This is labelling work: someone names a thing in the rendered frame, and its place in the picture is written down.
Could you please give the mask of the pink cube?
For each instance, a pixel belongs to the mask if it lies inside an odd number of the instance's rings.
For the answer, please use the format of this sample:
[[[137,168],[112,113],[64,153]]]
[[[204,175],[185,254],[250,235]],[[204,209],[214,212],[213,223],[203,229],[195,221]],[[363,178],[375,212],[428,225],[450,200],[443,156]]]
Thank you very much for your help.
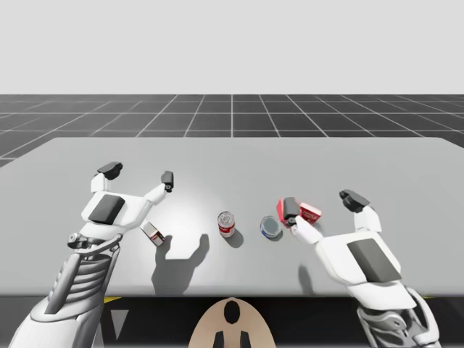
[[[291,198],[280,198],[276,206],[276,211],[278,214],[278,219],[282,223],[285,223],[291,215]]]

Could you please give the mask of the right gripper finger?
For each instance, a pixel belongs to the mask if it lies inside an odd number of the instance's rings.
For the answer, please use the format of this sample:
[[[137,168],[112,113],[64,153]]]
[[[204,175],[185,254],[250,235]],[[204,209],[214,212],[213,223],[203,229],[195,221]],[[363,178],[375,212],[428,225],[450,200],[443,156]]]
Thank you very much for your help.
[[[344,189],[339,192],[343,205],[354,214],[355,230],[381,233],[381,221],[370,202],[358,193]]]
[[[290,229],[291,234],[303,244],[316,244],[322,238],[322,234],[314,224],[309,224],[300,215],[299,203],[294,197],[291,198],[291,215],[284,225]]]

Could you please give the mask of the blue flat can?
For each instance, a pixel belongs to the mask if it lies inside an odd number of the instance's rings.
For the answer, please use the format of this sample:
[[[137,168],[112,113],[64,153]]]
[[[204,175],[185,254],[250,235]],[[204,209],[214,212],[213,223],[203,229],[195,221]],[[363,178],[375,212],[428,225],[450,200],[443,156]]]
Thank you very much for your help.
[[[268,239],[276,239],[281,235],[282,229],[277,219],[265,216],[260,222],[260,232]]]

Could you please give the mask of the red and white carton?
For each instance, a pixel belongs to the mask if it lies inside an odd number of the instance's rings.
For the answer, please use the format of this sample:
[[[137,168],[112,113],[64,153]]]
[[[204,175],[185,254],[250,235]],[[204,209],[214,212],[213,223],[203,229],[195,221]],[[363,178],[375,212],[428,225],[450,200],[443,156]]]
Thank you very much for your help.
[[[165,242],[165,237],[161,234],[161,232],[148,220],[145,220],[140,229],[145,233],[145,235],[149,238],[149,240],[155,245],[156,247],[161,246]]]

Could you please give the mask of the red and white can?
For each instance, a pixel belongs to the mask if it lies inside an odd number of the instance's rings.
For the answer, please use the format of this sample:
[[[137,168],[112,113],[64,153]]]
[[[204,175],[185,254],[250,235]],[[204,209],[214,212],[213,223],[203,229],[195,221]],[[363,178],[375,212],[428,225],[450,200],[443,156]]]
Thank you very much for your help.
[[[217,217],[219,232],[224,238],[235,234],[235,218],[229,211],[221,212]]]

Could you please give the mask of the tan robot part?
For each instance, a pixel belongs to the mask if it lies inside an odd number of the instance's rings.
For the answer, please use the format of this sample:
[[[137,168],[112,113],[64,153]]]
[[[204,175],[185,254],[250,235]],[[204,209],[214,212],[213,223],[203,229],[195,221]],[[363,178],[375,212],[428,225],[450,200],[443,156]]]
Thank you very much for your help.
[[[227,298],[200,318],[188,348],[276,348],[261,314],[242,299]]]

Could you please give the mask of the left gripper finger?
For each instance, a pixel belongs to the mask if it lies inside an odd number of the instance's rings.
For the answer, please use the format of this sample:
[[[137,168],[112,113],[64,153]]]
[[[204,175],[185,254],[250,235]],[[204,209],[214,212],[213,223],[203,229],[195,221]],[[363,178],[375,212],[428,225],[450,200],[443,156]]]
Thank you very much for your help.
[[[174,174],[172,171],[166,170],[161,175],[161,183],[153,188],[150,192],[144,195],[144,198],[153,205],[159,204],[168,193],[171,193],[174,188]]]
[[[110,182],[116,179],[123,168],[121,162],[111,162],[100,167],[95,176],[91,179],[91,193],[99,191],[109,191]]]

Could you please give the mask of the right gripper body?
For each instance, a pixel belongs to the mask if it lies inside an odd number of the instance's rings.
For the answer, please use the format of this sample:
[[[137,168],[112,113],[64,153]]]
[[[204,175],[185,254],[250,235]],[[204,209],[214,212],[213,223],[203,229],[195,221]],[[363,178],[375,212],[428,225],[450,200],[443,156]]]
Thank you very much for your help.
[[[378,311],[414,308],[412,296],[401,283],[401,266],[379,234],[324,237],[315,251],[329,276],[363,307]]]

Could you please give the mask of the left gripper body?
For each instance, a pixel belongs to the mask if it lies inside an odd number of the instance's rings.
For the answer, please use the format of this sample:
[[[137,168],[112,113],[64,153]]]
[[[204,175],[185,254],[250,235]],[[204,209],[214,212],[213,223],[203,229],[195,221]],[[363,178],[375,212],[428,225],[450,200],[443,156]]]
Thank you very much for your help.
[[[152,203],[138,196],[96,192],[81,213],[82,235],[116,235],[140,226]]]

